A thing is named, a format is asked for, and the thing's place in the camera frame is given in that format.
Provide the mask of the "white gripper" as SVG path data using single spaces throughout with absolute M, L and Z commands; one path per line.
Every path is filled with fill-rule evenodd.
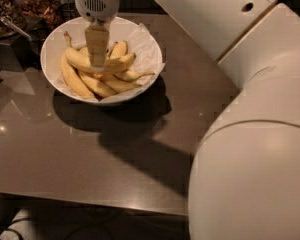
M 120 0 L 75 0 L 79 15 L 91 22 L 85 29 L 88 57 L 93 70 L 105 69 L 109 43 L 109 30 L 103 23 L 110 23 L 119 10 Z

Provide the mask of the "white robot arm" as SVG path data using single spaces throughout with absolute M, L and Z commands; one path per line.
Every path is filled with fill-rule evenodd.
M 155 0 L 239 88 L 195 155 L 191 240 L 300 240 L 300 17 L 277 0 Z

